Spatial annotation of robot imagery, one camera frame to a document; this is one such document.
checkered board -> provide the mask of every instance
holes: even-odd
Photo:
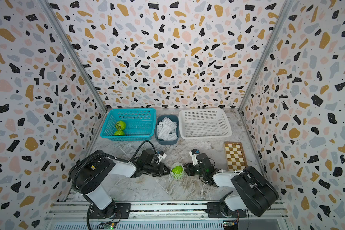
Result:
[[[241,142],[225,141],[225,154],[229,171],[243,170],[248,166]]]

teal basket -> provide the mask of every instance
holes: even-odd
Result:
[[[124,136],[114,136],[115,124],[126,123]],[[151,140],[156,127],[156,110],[154,108],[117,108],[112,109],[101,130],[101,137],[112,141]]]

blue bin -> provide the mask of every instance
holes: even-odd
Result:
[[[156,126],[157,124],[162,121],[165,117],[169,118],[172,122],[176,122],[176,136],[178,136],[178,138],[176,140],[162,140],[162,139],[157,139],[157,131],[155,134],[155,138],[157,140],[157,142],[160,145],[175,145],[178,140],[179,140],[179,118],[175,115],[161,115],[157,118],[157,122],[156,122]]]
[[[126,123],[124,136],[114,136],[115,124]],[[154,108],[117,108],[112,109],[102,126],[100,136],[112,141],[151,140],[156,127],[156,110]]]

patterned wall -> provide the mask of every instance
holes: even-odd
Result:
[[[237,107],[280,0],[50,1],[107,107]]]
[[[294,229],[345,230],[345,0],[294,2],[243,115]]]
[[[39,229],[101,110],[36,1],[0,1],[0,229]]]

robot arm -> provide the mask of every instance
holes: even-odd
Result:
[[[278,199],[275,188],[252,166],[242,172],[224,171],[214,168],[206,154],[197,149],[190,151],[193,163],[184,169],[189,176],[198,175],[202,182],[211,186],[228,186],[235,189],[220,200],[221,212],[231,216],[232,211],[248,209],[261,216]]]
[[[160,162],[166,154],[162,151],[156,152],[151,142],[149,143],[153,150],[143,150],[139,157],[135,157],[145,142],[149,141],[144,141],[130,160],[114,157],[102,150],[95,151],[70,169],[72,189],[96,205],[92,207],[93,211],[97,211],[104,218],[111,217],[115,213],[115,202],[101,185],[108,174],[136,178],[142,174],[159,177],[170,173],[170,169]]]

